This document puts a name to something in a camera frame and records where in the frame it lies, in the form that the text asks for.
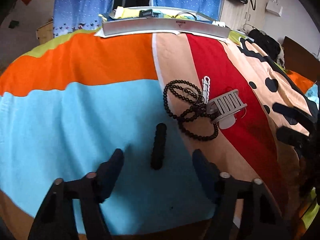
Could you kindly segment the grey hair claw clip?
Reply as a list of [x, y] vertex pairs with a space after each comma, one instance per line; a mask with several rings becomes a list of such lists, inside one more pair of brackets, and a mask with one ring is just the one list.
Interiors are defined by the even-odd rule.
[[239, 97], [239, 91], [234, 89], [209, 100], [206, 112], [211, 115], [217, 113], [217, 117], [212, 121], [212, 123], [217, 123], [224, 121], [231, 116], [234, 117], [236, 113], [246, 109], [246, 107], [247, 104], [243, 103]]

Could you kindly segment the white dotted hair clip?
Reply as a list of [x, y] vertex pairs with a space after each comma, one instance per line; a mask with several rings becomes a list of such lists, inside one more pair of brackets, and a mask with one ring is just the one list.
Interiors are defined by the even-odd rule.
[[209, 92], [210, 92], [210, 77], [204, 76], [202, 79], [202, 88], [203, 88], [203, 101], [205, 104], [209, 102]]

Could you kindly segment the black comb hair clip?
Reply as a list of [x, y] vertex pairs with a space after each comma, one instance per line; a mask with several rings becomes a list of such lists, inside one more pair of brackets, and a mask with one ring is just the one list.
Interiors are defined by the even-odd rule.
[[163, 166], [165, 156], [165, 143], [167, 137], [167, 126], [164, 123], [159, 123], [156, 126], [153, 148], [150, 159], [150, 167], [153, 170], [160, 170]]

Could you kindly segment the brown wooden headboard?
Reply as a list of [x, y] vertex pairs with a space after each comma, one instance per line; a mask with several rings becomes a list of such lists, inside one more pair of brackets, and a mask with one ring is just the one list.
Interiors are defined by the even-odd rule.
[[282, 44], [285, 68], [306, 77], [310, 81], [319, 80], [319, 60], [300, 44], [285, 36]]

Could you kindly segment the black clothes pile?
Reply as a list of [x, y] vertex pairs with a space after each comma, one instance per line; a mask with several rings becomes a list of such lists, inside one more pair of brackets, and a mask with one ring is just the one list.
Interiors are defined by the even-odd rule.
[[248, 36], [281, 67], [285, 68], [284, 50], [280, 43], [268, 36], [264, 31], [252, 29]]

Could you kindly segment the colourful cartoon bed quilt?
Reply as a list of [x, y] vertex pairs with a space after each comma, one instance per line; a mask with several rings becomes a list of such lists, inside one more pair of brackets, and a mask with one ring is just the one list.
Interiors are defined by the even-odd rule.
[[[246, 109], [211, 141], [181, 132], [173, 115], [189, 105], [163, 90], [174, 80], [192, 92], [210, 77], [211, 99], [237, 89]], [[286, 126], [308, 135], [274, 103], [312, 116], [317, 106], [257, 44], [190, 34], [102, 38], [77, 31], [20, 56], [1, 75], [1, 218], [27, 239], [56, 178], [76, 180], [124, 152], [124, 167], [101, 209], [118, 238], [192, 239], [214, 212], [191, 162], [200, 149], [240, 180], [262, 179], [284, 219], [299, 209], [300, 163], [276, 139]], [[167, 126], [163, 166], [150, 159], [156, 126]]]

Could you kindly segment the white paper shopping bag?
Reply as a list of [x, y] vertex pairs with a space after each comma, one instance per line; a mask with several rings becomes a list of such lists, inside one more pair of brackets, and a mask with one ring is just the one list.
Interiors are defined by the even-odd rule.
[[283, 13], [283, 6], [279, 3], [279, 0], [268, 1], [266, 5], [266, 11], [281, 17]]

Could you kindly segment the white striped wardrobe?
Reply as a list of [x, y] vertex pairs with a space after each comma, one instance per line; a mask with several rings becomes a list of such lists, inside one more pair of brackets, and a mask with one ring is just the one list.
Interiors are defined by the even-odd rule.
[[268, 0], [257, 0], [256, 9], [253, 10], [250, 1], [242, 4], [234, 0], [221, 0], [220, 21], [231, 29], [243, 32], [249, 32], [252, 27], [262, 29], [267, 3]]

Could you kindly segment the wooden side cabinet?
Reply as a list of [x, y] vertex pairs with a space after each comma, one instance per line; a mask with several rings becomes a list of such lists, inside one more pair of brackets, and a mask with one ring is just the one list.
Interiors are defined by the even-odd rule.
[[40, 26], [36, 30], [36, 38], [39, 41], [39, 44], [45, 44], [46, 42], [54, 38], [53, 34], [53, 20], [47, 22], [43, 26]]

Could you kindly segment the white shallow tray box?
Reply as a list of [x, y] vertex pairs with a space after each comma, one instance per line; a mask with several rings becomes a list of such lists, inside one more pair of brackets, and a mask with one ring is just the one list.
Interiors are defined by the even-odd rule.
[[[140, 18], [141, 10], [160, 12], [159, 18]], [[101, 17], [102, 28], [95, 36], [102, 38], [149, 33], [193, 34], [217, 40], [227, 39], [231, 29], [224, 22], [200, 12], [171, 7], [117, 7], [108, 17]]]

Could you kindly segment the blue dotted left curtain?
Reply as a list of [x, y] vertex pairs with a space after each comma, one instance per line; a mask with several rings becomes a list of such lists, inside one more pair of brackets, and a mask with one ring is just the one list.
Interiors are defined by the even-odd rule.
[[78, 29], [94, 30], [100, 27], [100, 14], [113, 9], [114, 0], [55, 0], [53, 36], [72, 33]]

